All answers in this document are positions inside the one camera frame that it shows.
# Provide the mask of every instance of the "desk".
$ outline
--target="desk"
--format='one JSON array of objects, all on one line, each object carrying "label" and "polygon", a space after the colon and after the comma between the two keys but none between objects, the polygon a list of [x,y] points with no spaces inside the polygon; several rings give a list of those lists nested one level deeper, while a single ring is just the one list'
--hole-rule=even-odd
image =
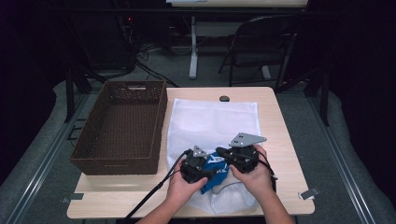
[{"label": "desk", "polygon": [[[302,9],[308,0],[207,0],[205,2],[172,3],[172,7],[287,7]],[[196,21],[191,18],[191,63],[190,79],[197,78],[198,54],[196,49]]]},{"label": "desk", "polygon": [[[277,195],[291,215],[308,215],[314,212],[311,200],[302,200],[298,192],[308,190],[297,159],[288,129],[274,92],[266,87],[234,88],[168,88],[168,105],[163,123],[163,138],[158,174],[156,175],[84,175],[78,181],[75,193],[83,193],[82,200],[72,200],[67,215],[70,218],[122,218],[152,190],[167,173],[166,136],[175,98],[186,100],[218,101],[227,95],[232,102],[257,102],[262,135],[267,137],[263,144],[267,150],[276,176]],[[143,217],[162,202],[166,196],[165,183],[135,214]],[[262,215],[260,207],[224,216]],[[175,217],[213,217],[200,209],[185,205]]]}]

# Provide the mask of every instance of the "human hand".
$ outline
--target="human hand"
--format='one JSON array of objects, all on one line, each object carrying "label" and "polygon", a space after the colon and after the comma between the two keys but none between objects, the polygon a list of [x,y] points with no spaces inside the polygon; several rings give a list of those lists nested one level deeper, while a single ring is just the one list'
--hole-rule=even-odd
[{"label": "human hand", "polygon": [[168,203],[178,208],[181,208],[191,198],[192,194],[203,187],[207,182],[207,178],[204,177],[193,184],[189,184],[181,176],[181,163],[182,161],[175,166],[174,174],[171,176],[165,199]]},{"label": "human hand", "polygon": [[[259,145],[254,145],[257,151],[261,152],[265,157],[267,157],[267,153]],[[266,163],[266,159],[262,154],[259,154],[259,160]],[[263,195],[265,192],[274,192],[272,189],[272,182],[270,172],[267,167],[263,164],[259,163],[253,171],[242,174],[240,173],[233,165],[230,165],[230,169],[233,172],[233,176],[244,183],[247,190],[255,197]]]}]

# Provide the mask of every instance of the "black handheld device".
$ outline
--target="black handheld device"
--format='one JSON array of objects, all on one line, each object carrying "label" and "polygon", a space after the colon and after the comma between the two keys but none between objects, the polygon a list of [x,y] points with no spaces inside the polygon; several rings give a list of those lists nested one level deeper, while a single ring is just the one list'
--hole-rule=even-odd
[{"label": "black handheld device", "polygon": [[[270,166],[267,158],[254,148],[254,146],[247,147],[231,147],[229,149],[224,147],[217,147],[216,152],[224,158],[228,165],[233,165],[242,174],[253,171],[256,166],[261,163],[270,171],[271,182],[273,190],[276,192],[276,176]],[[265,161],[259,159],[259,153],[265,158]]]},{"label": "black handheld device", "polygon": [[204,177],[207,177],[208,180],[211,180],[216,174],[217,169],[203,170],[202,166],[205,164],[205,162],[206,159],[204,157],[194,157],[193,151],[189,149],[186,160],[184,160],[180,166],[180,172],[183,179],[189,184],[195,183]]}]

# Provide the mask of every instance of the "wrist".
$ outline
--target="wrist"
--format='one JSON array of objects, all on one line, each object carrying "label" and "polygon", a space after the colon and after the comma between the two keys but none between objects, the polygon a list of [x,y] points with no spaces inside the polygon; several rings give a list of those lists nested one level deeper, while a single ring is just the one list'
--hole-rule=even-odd
[{"label": "wrist", "polygon": [[268,196],[271,196],[273,194],[276,194],[272,188],[257,188],[257,186],[254,186],[253,188],[247,188],[247,190],[256,198],[265,198]]},{"label": "wrist", "polygon": [[276,193],[272,189],[262,190],[258,194],[253,194],[260,206],[263,207],[267,203],[271,203],[273,199],[277,198]]},{"label": "wrist", "polygon": [[163,205],[172,209],[172,210],[176,210],[175,211],[175,213],[176,213],[184,205],[184,203],[177,199],[166,198],[163,201]]}]

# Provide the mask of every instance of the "black curtain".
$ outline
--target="black curtain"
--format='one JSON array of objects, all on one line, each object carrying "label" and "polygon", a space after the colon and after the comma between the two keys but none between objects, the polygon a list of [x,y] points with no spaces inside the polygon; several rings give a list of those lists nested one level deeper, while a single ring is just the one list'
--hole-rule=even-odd
[{"label": "black curtain", "polygon": [[70,65],[63,49],[84,61],[67,42],[70,34],[63,33],[59,17],[48,13],[45,4],[0,3],[1,183],[50,116],[56,101],[52,88],[64,80]]},{"label": "black curtain", "polygon": [[378,187],[396,204],[396,6],[366,1],[331,71],[350,140]]},{"label": "black curtain", "polygon": [[374,182],[395,205],[395,2],[310,0],[309,11],[345,14],[335,20],[304,17],[285,78],[306,74],[330,59],[326,63],[330,90],[342,102],[350,141]]}]

